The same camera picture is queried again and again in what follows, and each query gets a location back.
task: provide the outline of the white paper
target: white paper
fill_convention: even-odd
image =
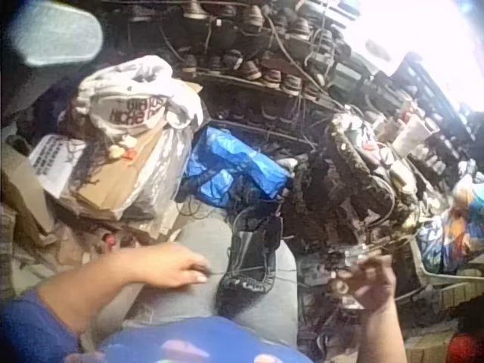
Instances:
[[[84,141],[60,135],[47,135],[39,142],[29,161],[45,191],[57,199],[61,196],[84,149]]]

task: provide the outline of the blue plastic bag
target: blue plastic bag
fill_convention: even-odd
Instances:
[[[207,127],[195,145],[188,161],[188,177],[209,169],[219,172],[198,191],[197,197],[213,206],[229,204],[228,193],[234,177],[250,177],[268,199],[274,199],[286,185],[290,174],[275,161],[244,144],[228,132]]]

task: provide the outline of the white cloth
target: white cloth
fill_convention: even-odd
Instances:
[[[165,118],[166,106],[169,116]],[[137,135],[162,120],[182,129],[203,121],[200,97],[172,78],[172,68],[147,55],[99,70],[85,78],[73,101],[74,115],[88,116],[110,138]]]

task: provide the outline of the hand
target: hand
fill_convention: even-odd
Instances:
[[[349,271],[338,272],[338,278],[346,282],[349,292],[372,312],[395,302],[396,277],[391,256],[371,257]]]
[[[122,249],[118,261],[131,282],[162,288],[203,284],[209,273],[209,263],[203,256],[172,242]]]

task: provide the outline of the gray pants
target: gray pants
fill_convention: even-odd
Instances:
[[[205,284],[183,290],[162,291],[143,287],[123,326],[161,325],[217,315],[216,291],[227,270],[231,235],[231,229],[218,219],[203,219],[183,227],[177,241],[204,255],[212,267],[212,276]],[[271,291],[255,301],[251,300],[230,319],[264,340],[296,347],[296,262],[284,242],[276,252],[276,268],[276,280]]]

